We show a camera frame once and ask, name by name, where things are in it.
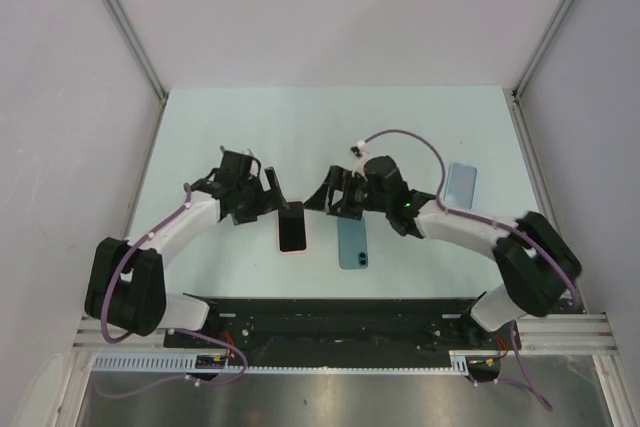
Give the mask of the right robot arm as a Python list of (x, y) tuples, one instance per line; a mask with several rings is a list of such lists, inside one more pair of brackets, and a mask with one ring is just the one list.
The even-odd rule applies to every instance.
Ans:
[(574, 292), (582, 272), (542, 214), (501, 221), (445, 208), (435, 195), (410, 188), (389, 156), (362, 157), (352, 170), (330, 167), (304, 206), (349, 219), (380, 212), (401, 236), (449, 242), (494, 261), (501, 284), (482, 294), (461, 323), (473, 348), (486, 347), (498, 329), (522, 316), (547, 316), (565, 292)]

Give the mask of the green phone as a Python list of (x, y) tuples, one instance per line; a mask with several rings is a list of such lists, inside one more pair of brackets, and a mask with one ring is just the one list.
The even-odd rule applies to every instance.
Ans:
[(364, 218), (339, 218), (338, 256), (343, 270), (366, 269), (369, 264), (367, 230)]

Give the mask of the light blue phone case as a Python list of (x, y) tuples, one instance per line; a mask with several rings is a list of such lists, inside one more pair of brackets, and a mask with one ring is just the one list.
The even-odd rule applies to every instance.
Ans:
[(448, 207), (470, 210), (473, 207), (477, 181), (477, 168), (454, 162), (449, 166), (444, 192)]

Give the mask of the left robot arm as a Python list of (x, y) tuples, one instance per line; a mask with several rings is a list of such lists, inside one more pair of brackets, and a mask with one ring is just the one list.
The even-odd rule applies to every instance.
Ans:
[(137, 240), (107, 237), (96, 247), (84, 310), (100, 322), (110, 344), (161, 328), (185, 330), (202, 347), (214, 344), (221, 323), (209, 315), (209, 304), (169, 294), (165, 271), (192, 241), (225, 218), (242, 225), (288, 206), (275, 169), (264, 168), (249, 151), (224, 150), (217, 167), (183, 189), (178, 208)]

